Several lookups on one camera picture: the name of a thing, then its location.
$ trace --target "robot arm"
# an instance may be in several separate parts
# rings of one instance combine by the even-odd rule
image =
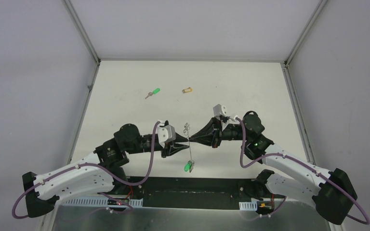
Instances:
[[[157,127],[154,151],[161,151],[163,158],[171,156],[180,150],[189,148],[187,145],[177,144],[186,142],[187,139],[175,133],[173,126],[168,121],[162,122]],[[35,218],[49,213],[64,201],[72,198],[100,192],[109,192],[121,183],[114,180],[104,170],[95,166],[84,166],[82,164],[96,164],[104,167],[114,175],[125,178],[120,168],[129,162],[127,154],[144,153],[151,151],[152,135],[141,136],[137,126],[126,124],[114,133],[114,138],[104,142],[79,161],[59,168],[55,171],[36,175],[28,172],[22,176],[25,191],[40,183],[39,187],[26,194],[26,208],[28,216]],[[45,181],[50,176],[61,175]]]
[[[262,134],[264,126],[254,111],[249,111],[244,115],[241,120],[243,124],[229,124],[229,121],[234,121],[237,116],[226,116],[226,114],[226,107],[220,104],[216,105],[214,117],[189,140],[217,148],[222,141],[243,140],[242,126],[244,126],[246,132],[244,155],[250,160],[257,159],[259,163],[274,167],[292,177],[292,179],[285,178],[265,169],[252,181],[257,199],[270,193],[288,196],[313,207],[331,223],[341,224],[343,222],[354,203],[318,174],[325,176],[356,200],[357,194],[344,171],[337,168],[332,172],[317,167],[274,144],[272,140]],[[266,158],[260,158],[265,154],[277,155],[267,155]]]

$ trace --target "red wire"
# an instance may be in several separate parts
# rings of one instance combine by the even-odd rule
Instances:
[[[130,192],[127,194],[127,196],[124,198],[124,200],[126,200],[132,193],[133,193],[133,191],[132,191],[132,187],[131,187],[131,185],[128,185],[128,187],[131,189],[130,190]]]

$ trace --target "white table surface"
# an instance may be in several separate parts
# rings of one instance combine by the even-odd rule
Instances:
[[[183,94],[182,89],[188,87],[193,91]],[[160,92],[145,100],[156,88]],[[135,124],[144,135],[152,133],[158,119],[169,120],[179,134],[188,122],[192,135],[208,123],[218,103],[240,117],[256,111],[267,138],[305,159],[279,63],[102,61],[72,162],[113,138],[127,123]],[[255,178],[264,166],[241,168],[240,145],[241,141],[223,141],[213,149],[191,143],[192,173],[184,172],[188,150],[164,159],[155,152],[151,176]],[[149,157],[150,153],[128,155],[130,162],[123,166],[127,176],[144,176]]]

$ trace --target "green key tag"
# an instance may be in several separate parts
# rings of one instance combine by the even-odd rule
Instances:
[[[152,91],[152,94],[157,94],[157,93],[159,92],[159,90],[160,90],[159,88],[157,88],[157,89],[153,90],[153,91]]]
[[[188,164],[185,165],[184,171],[187,172],[187,171],[189,171],[190,168],[191,168],[191,164],[188,163]]]

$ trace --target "white wall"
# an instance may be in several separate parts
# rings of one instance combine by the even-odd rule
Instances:
[[[319,0],[72,0],[100,58],[271,60]]]
[[[66,162],[94,69],[62,1],[0,0],[0,230],[35,229],[22,174]]]
[[[317,164],[345,170],[370,216],[370,1],[330,1],[291,76]],[[356,208],[350,214],[362,217]],[[349,219],[345,225],[370,231]]]

